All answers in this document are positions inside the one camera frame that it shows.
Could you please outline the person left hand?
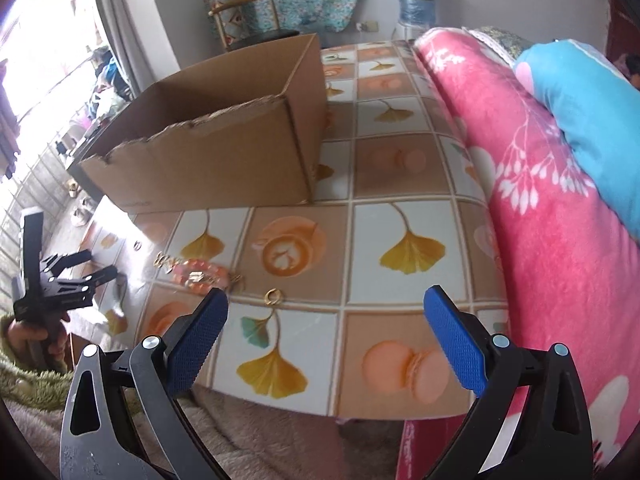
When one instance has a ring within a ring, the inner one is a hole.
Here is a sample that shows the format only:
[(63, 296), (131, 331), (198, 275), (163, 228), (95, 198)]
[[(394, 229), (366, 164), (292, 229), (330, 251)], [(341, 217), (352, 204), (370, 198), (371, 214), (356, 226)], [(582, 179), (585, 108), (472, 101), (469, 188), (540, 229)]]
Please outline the person left hand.
[(2, 334), (6, 348), (8, 348), (12, 354), (12, 360), (18, 366), (23, 367), (24, 370), (35, 370), (38, 372), (39, 368), (36, 367), (36, 361), (32, 356), (30, 347), (33, 344), (36, 347), (40, 347), (40, 344), (44, 341), (49, 343), (47, 350), (51, 361), (49, 370), (66, 373), (67, 364), (65, 356), (67, 353), (68, 337), (63, 322), (68, 322), (69, 320), (70, 317), (67, 314), (62, 316), (58, 321), (56, 337), (52, 338), (45, 328), (29, 322), (17, 322), (10, 316), (8, 322), (6, 322), (6, 327), (2, 330)]

